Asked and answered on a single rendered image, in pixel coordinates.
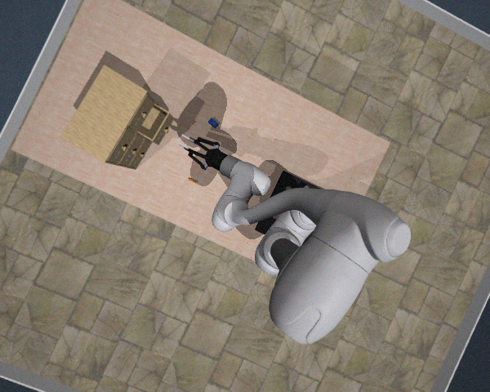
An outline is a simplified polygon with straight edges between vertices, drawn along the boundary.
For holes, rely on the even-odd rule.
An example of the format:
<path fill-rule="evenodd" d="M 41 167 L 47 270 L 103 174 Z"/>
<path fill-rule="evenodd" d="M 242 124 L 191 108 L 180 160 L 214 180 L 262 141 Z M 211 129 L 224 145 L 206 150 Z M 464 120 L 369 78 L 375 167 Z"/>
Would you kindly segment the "dark brown wooden chest of drawers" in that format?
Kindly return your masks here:
<path fill-rule="evenodd" d="M 145 89 L 104 65 L 60 138 L 104 163 L 136 170 L 107 159 L 125 130 L 133 131 L 128 124 L 146 94 L 158 105 Z"/>

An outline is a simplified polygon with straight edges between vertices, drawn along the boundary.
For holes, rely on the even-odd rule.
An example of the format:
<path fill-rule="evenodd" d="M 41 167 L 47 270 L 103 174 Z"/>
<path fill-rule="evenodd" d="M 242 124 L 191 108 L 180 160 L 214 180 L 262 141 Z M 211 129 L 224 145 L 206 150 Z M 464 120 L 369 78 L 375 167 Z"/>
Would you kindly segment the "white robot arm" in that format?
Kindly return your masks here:
<path fill-rule="evenodd" d="M 376 264 L 397 259 L 408 249 L 409 226 L 374 199 L 287 186 L 248 208 L 253 194 L 268 191 L 269 176 L 232 155 L 222 160 L 220 174 L 231 181 L 212 214 L 216 229 L 229 232 L 237 225 L 276 220 L 258 244 L 255 262 L 266 274 L 278 274 L 270 317 L 299 344 L 326 336 L 352 306 Z"/>

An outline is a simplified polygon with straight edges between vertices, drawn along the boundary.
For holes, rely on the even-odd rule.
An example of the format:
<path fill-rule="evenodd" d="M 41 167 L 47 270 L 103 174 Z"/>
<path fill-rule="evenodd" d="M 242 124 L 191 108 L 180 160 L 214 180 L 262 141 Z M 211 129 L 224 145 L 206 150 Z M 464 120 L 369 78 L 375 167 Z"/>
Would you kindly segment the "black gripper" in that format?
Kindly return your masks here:
<path fill-rule="evenodd" d="M 201 137 L 198 137 L 198 139 L 197 139 L 197 140 L 195 140 L 195 139 L 193 139 L 193 138 L 191 138 L 191 137 L 189 138 L 189 137 L 187 137 L 187 136 L 185 136 L 185 135 L 183 135 L 183 134 L 182 134 L 182 136 L 183 136 L 185 139 L 187 139 L 187 140 L 189 140 L 189 141 L 191 141 L 191 142 L 193 142 L 193 143 L 197 144 L 198 146 L 200 146 L 201 148 L 203 148 L 203 149 L 205 149 L 205 150 L 207 151 L 207 153 L 206 153 L 206 154 L 201 154 L 201 153 L 199 153 L 199 152 L 197 152 L 197 151 L 194 151 L 194 150 L 192 150 L 191 148 L 189 148 L 189 147 L 187 147 L 187 146 L 185 146 L 185 145 L 181 144 L 180 142 L 177 142 L 177 144 L 181 145 L 182 147 L 184 147 L 184 149 L 186 149 L 187 151 L 189 151 L 188 155 L 189 155 L 189 156 L 190 156 L 190 157 L 191 157 L 191 158 L 192 158 L 192 159 L 193 159 L 193 160 L 194 160 L 196 163 L 198 163 L 198 164 L 200 165 L 200 167 L 201 167 L 203 170 L 206 170 L 206 168 L 207 168 L 207 167 L 214 167 L 216 170 L 218 170 L 218 171 L 220 170 L 220 165 L 221 165 L 222 160 L 223 160 L 223 159 L 224 159 L 226 156 L 228 156 L 228 155 L 227 155 L 227 154 L 224 154 L 223 152 L 221 152 L 221 151 L 219 150 L 219 146 L 220 146 L 220 144 L 219 144 L 218 142 L 212 142 L 212 141 L 209 141 L 209 140 L 203 139 L 203 138 L 201 138 Z M 203 142 L 203 143 L 205 143 L 205 144 L 212 145 L 212 146 L 214 146 L 214 147 L 215 147 L 215 149 L 209 149 L 209 148 L 207 148 L 206 146 L 202 145 L 202 144 L 201 144 L 201 143 L 199 143 L 199 142 Z M 195 155 L 197 155 L 197 156 L 199 156 L 199 157 L 201 157 L 201 158 L 204 158 L 207 164 L 205 164 L 205 163 L 201 163 L 199 160 L 197 160 L 197 159 L 196 159 L 196 158 L 193 156 L 193 154 L 195 154 Z"/>

